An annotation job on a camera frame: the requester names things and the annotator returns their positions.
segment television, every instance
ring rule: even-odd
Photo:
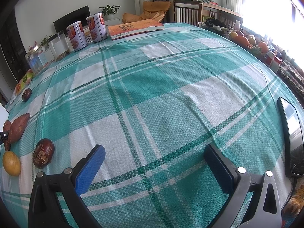
[[[83,27],[87,26],[87,18],[90,16],[90,10],[89,10],[89,6],[85,6],[82,7],[80,9],[77,9],[65,16],[63,16],[62,18],[56,20],[54,22],[54,27],[57,33],[59,33],[60,31],[64,31],[64,34],[67,36],[67,32],[66,32],[66,28],[77,22],[77,21],[81,21],[81,24]]]

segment orange book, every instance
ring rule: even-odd
[[[121,39],[134,34],[151,32],[161,29],[165,29],[164,24],[161,24],[160,22],[154,21],[152,19],[108,27],[112,40]]]

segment potato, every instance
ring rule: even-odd
[[[11,122],[9,120],[6,120],[5,123],[4,123],[4,126],[3,126],[3,132],[6,132],[6,131],[9,131],[11,129]],[[4,143],[4,148],[5,148],[5,151],[9,151],[11,149],[11,145],[9,143],[9,139],[4,139],[3,140],[3,143]]]
[[[54,144],[50,139],[44,138],[38,141],[33,152],[34,165],[39,169],[46,167],[52,160],[54,150]]]
[[[30,116],[31,116],[30,113],[26,113],[19,116],[18,118],[16,118],[15,121],[13,121],[9,132],[10,144],[20,140],[20,138],[22,137],[25,131],[25,127],[27,125],[27,122],[29,121]]]
[[[26,89],[22,94],[23,102],[28,101],[28,99],[31,97],[31,95],[32,95],[32,90],[30,88]]]
[[[20,160],[15,153],[7,151],[3,154],[3,167],[4,170],[11,176],[17,177],[21,172]]]

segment metal screw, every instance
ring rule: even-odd
[[[269,177],[272,177],[272,176],[273,176],[273,173],[272,173],[270,170],[267,170],[267,171],[266,171],[266,175],[269,176]]]
[[[43,177],[43,174],[44,174],[43,171],[40,171],[37,173],[37,177]]]
[[[65,170],[64,170],[64,173],[65,174],[70,174],[72,172],[72,168],[66,168]]]
[[[246,169],[244,167],[238,167],[238,170],[237,170],[239,173],[242,173],[244,174],[246,172]]]

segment cable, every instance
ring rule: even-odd
[[[295,187],[297,186],[297,180],[298,180],[298,178],[296,178],[296,177],[293,179],[292,190],[291,190],[291,192],[290,192],[290,196],[289,196],[288,200],[285,202],[285,204],[284,204],[282,210],[283,210],[284,207],[288,204],[288,202],[290,201],[291,197],[293,196],[293,194],[294,194],[294,192],[295,192]]]

